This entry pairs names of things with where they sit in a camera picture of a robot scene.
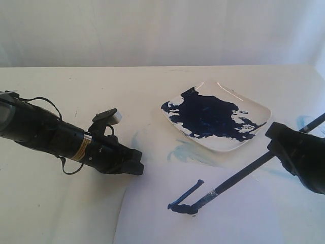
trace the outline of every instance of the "white plate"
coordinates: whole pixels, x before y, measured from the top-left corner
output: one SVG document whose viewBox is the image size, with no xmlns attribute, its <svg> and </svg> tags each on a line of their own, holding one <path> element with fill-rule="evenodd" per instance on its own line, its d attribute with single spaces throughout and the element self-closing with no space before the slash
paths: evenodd
<svg viewBox="0 0 325 244">
<path fill-rule="evenodd" d="M 161 109 L 178 130 L 214 151 L 241 146 L 272 115 L 267 107 L 218 82 L 202 82 L 165 102 Z"/>
</svg>

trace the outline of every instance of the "white tabletop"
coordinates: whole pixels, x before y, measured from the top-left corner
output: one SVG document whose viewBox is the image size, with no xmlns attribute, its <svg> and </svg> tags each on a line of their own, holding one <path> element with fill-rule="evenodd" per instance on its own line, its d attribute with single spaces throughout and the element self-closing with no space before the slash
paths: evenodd
<svg viewBox="0 0 325 244">
<path fill-rule="evenodd" d="M 120 143 L 143 152 L 143 163 L 204 161 L 239 170 L 267 151 L 264 136 L 272 121 L 297 128 L 300 115 L 325 109 L 325 82 L 307 65 L 1 68 L 1 89 L 23 98 L 52 100 L 63 119 L 88 129 L 96 113 L 116 107 Z M 218 81 L 262 105 L 273 116 L 250 142 L 227 153 L 208 151 L 178 132 L 160 106 L 202 81 Z M 35 102 L 51 111 L 45 102 Z M 176 157 L 189 142 L 193 155 Z M 52 155 L 0 138 L 0 243 L 112 243 L 130 175 L 103 175 L 85 166 L 67 176 Z M 68 160 L 67 171 L 79 166 Z M 305 189 L 273 159 L 253 173 L 277 209 L 285 243 L 323 243 L 325 196 Z"/>
</svg>

